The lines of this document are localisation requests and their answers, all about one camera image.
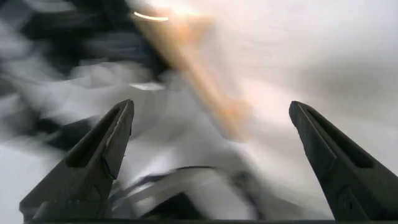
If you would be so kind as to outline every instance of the white surface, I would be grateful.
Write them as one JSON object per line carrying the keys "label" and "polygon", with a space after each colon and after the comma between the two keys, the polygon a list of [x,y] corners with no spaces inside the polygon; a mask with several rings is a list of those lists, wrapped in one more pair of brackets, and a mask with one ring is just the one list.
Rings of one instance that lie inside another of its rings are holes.
{"label": "white surface", "polygon": [[198,1],[254,107],[242,155],[279,198],[332,217],[288,109],[317,109],[398,174],[396,1]]}

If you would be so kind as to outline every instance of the blurred object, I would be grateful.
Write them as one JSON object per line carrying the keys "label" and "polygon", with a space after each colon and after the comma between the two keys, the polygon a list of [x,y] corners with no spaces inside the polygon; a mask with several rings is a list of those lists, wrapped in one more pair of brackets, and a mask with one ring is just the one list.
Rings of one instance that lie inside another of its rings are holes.
{"label": "blurred object", "polygon": [[[166,174],[147,176],[124,189],[123,194],[119,200],[128,203],[136,215],[144,219],[151,216],[199,220],[259,218],[254,205],[232,184],[228,173],[214,167],[181,167]],[[164,204],[168,203],[175,206],[165,208]],[[184,209],[187,213],[181,214],[180,210]]]}
{"label": "blurred object", "polygon": [[[224,86],[215,78],[217,74],[209,71],[201,58],[203,55],[198,54],[193,48],[210,26],[211,17],[178,5],[157,7],[155,4],[148,4],[137,6],[135,10],[137,11],[131,12],[135,23],[173,68],[181,71],[187,78],[200,99],[214,112],[224,132],[233,139],[244,138],[243,122],[248,113],[248,106],[236,93],[230,97],[228,92],[225,92]],[[135,12],[169,19],[151,22],[137,17]]]}
{"label": "blurred object", "polygon": [[44,57],[66,78],[80,60],[106,58],[141,63],[160,82],[168,65],[141,36],[128,12],[124,0],[15,0],[4,4],[0,18],[28,39],[48,43]]}

